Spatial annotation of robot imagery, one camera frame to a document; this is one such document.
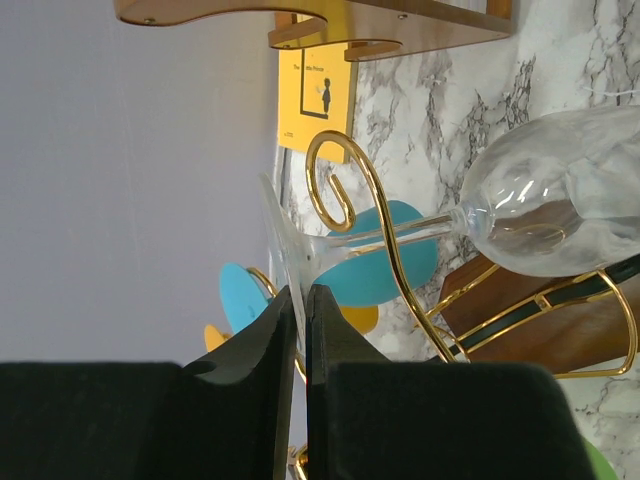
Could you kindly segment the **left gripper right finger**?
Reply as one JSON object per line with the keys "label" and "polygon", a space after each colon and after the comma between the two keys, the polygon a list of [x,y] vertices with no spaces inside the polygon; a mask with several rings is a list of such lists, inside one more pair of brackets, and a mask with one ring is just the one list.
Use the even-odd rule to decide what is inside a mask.
{"label": "left gripper right finger", "polygon": [[306,301],[312,479],[591,479],[566,398],[544,369],[393,362],[325,286]]}

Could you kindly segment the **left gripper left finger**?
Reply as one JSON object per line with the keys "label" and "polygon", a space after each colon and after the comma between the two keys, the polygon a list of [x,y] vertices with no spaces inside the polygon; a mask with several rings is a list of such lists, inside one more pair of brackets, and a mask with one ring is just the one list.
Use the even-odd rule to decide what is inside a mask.
{"label": "left gripper left finger", "polygon": [[199,359],[1,367],[5,479],[282,479],[296,322],[282,290]]}

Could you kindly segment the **orange plastic wine glass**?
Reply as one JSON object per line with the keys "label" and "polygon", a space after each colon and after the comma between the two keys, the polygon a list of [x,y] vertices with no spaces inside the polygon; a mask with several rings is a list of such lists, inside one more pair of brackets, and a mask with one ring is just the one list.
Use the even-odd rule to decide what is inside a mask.
{"label": "orange plastic wine glass", "polygon": [[[371,332],[378,323],[378,306],[341,306],[340,310],[344,318],[362,335]],[[222,333],[213,325],[208,324],[204,328],[204,342],[208,352],[218,348],[230,337],[230,334]]]}

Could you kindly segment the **gold wire wine glass rack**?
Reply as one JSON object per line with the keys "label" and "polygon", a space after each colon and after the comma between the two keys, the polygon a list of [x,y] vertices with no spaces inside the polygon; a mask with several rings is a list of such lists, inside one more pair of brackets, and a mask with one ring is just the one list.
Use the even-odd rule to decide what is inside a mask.
{"label": "gold wire wine glass rack", "polygon": [[603,180],[600,171],[578,160],[532,154],[515,148],[507,138],[490,146],[469,168],[459,204],[438,217],[393,225],[385,195],[372,164],[347,136],[324,131],[310,146],[311,155],[332,142],[355,158],[370,183],[380,231],[401,292],[409,283],[400,268],[400,243],[428,239],[456,230],[479,250],[478,259],[462,267],[444,284],[435,314],[445,314],[464,295],[472,300],[449,317],[450,338],[459,353],[472,354],[507,332],[555,311],[551,301],[568,306],[602,296],[616,297],[630,335],[637,325],[619,283],[637,274],[637,258],[618,255],[596,262],[590,251],[576,260],[561,256],[574,245],[574,230],[588,207],[602,211],[621,201],[602,188],[588,189],[587,180]]}

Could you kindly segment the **blue plastic wine glass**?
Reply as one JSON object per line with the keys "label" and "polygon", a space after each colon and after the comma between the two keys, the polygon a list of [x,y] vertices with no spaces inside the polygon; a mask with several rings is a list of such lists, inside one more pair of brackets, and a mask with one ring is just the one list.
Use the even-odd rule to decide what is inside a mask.
{"label": "blue plastic wine glass", "polygon": [[[341,307],[369,308],[401,296],[375,208],[357,214],[347,234],[307,235],[295,227],[271,193],[267,191],[263,198],[269,250],[279,287],[289,288],[301,337],[305,335],[305,302],[313,284],[329,287]],[[390,200],[388,207],[392,220],[400,224],[425,220],[405,202]],[[360,234],[374,235],[356,240]],[[436,240],[399,241],[399,254],[412,289],[429,282],[438,263]],[[248,327],[271,302],[255,275],[236,263],[222,267],[219,295],[234,333]]]}

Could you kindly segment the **green plastic wine glass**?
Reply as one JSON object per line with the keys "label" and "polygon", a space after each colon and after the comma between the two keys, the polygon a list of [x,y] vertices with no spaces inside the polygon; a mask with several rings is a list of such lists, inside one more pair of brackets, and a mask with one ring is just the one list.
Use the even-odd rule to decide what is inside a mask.
{"label": "green plastic wine glass", "polygon": [[617,480],[618,476],[604,455],[587,439],[584,439],[585,448],[597,480]]}

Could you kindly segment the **clear glass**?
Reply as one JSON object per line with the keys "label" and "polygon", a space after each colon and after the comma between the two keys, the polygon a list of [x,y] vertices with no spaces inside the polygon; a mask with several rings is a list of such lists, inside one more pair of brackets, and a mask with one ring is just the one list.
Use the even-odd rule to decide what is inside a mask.
{"label": "clear glass", "polygon": [[373,197],[377,229],[353,232],[355,211],[340,180],[330,186],[343,212],[314,208],[330,236],[300,232],[284,212],[268,177],[259,179],[269,248],[295,315],[306,323],[305,301],[322,274],[354,258],[383,253],[411,313],[445,362],[453,360],[409,284],[404,244],[448,233],[467,237],[494,264],[533,277],[570,277],[601,270],[639,251],[639,109],[599,106],[542,116],[487,147],[469,167],[459,202],[448,212],[395,224],[371,161],[348,136],[317,134],[306,157],[310,191],[325,143],[340,145],[358,165]]}

